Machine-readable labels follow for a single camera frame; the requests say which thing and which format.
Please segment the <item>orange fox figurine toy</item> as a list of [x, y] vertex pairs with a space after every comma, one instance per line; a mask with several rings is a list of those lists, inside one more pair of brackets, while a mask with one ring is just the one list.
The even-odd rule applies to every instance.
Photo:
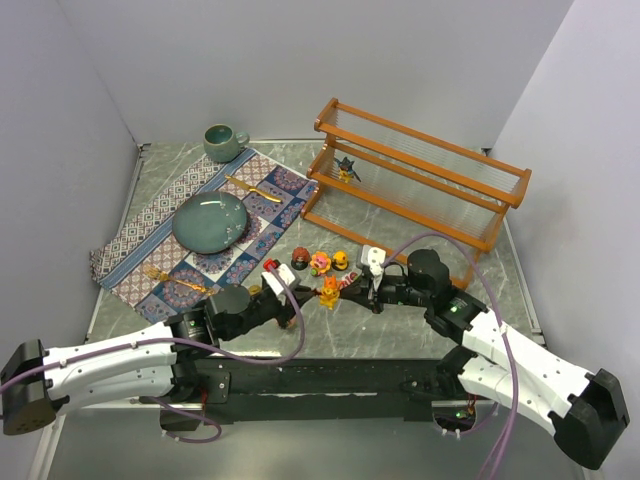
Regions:
[[337, 278], [334, 275], [326, 276], [322, 287], [315, 290], [315, 295], [321, 306], [333, 310], [340, 297]]

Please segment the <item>strawberry cake toy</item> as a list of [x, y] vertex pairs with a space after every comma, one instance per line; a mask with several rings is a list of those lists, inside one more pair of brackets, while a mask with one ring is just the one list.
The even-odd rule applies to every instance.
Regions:
[[350, 286], [358, 279], [359, 275], [356, 272], [349, 272], [345, 274], [338, 282], [338, 287], [340, 290]]

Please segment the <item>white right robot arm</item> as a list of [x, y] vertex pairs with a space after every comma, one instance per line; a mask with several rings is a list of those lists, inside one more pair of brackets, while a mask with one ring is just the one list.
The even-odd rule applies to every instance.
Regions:
[[456, 344], [415, 394], [490, 399], [546, 430], [571, 460], [599, 469], [630, 422], [621, 384], [605, 369], [592, 373], [549, 352], [497, 319], [494, 310], [451, 282], [432, 249], [408, 257], [400, 274], [387, 273], [384, 250], [364, 245], [362, 273], [341, 298], [379, 314], [386, 305], [421, 308], [426, 323]]

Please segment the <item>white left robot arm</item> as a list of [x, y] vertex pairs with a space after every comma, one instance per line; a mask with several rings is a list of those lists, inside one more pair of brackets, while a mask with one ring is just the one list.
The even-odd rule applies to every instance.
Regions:
[[72, 410], [131, 397], [188, 402], [204, 386], [197, 360], [268, 321], [288, 327], [318, 293], [297, 286], [285, 297], [269, 286], [251, 293], [232, 285], [132, 334], [64, 348], [24, 342], [1, 371], [2, 431], [30, 433]]

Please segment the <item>pink sunflower pig toy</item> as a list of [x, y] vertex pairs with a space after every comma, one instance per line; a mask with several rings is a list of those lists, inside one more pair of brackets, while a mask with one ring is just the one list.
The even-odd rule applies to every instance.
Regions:
[[311, 255], [309, 262], [310, 274], [313, 277], [320, 277], [331, 270], [332, 260], [329, 255], [322, 251], [317, 251]]

